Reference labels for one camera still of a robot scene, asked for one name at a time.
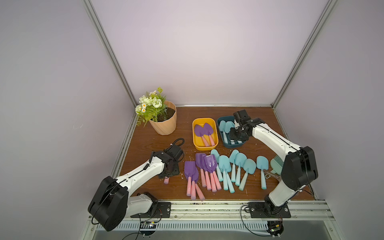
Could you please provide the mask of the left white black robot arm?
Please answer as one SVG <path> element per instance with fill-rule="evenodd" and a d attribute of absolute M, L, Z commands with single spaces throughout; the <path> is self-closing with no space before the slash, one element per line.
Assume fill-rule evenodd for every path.
<path fill-rule="evenodd" d="M 181 148 L 184 143 L 183 138 L 178 138 L 165 150 L 151 152 L 146 162 L 129 173 L 116 178 L 104 178 L 88 207 L 92 215 L 91 223 L 99 224 L 109 232 L 127 216 L 155 216 L 157 198 L 148 192 L 137 196 L 132 194 L 155 176 L 165 179 L 179 175 L 179 162 L 185 155 Z"/>

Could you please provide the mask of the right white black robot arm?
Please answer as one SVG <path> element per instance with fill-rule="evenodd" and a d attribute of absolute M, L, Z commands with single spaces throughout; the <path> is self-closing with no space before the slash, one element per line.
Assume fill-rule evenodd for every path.
<path fill-rule="evenodd" d="M 234 113 L 235 127 L 230 130 L 232 140 L 247 141 L 254 137 L 263 142 L 283 161 L 282 180 L 265 197 L 269 207 L 281 207 L 299 190 L 318 178 L 315 152 L 312 148 L 294 144 L 270 128 L 260 118 L 252 119 L 246 110 Z"/>

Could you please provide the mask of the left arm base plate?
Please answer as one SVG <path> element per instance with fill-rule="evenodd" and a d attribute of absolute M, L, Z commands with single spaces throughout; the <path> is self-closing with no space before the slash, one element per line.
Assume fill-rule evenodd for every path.
<path fill-rule="evenodd" d="M 171 215 L 171 202 L 157 202 L 152 204 L 150 209 L 143 214 L 132 215 L 131 218 L 170 218 Z"/>

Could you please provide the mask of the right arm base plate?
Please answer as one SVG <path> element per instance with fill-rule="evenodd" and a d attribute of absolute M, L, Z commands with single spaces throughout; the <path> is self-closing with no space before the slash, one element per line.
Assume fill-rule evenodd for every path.
<path fill-rule="evenodd" d="M 288 203 L 280 207 L 266 202 L 248 202 L 251 218 L 291 218 Z"/>

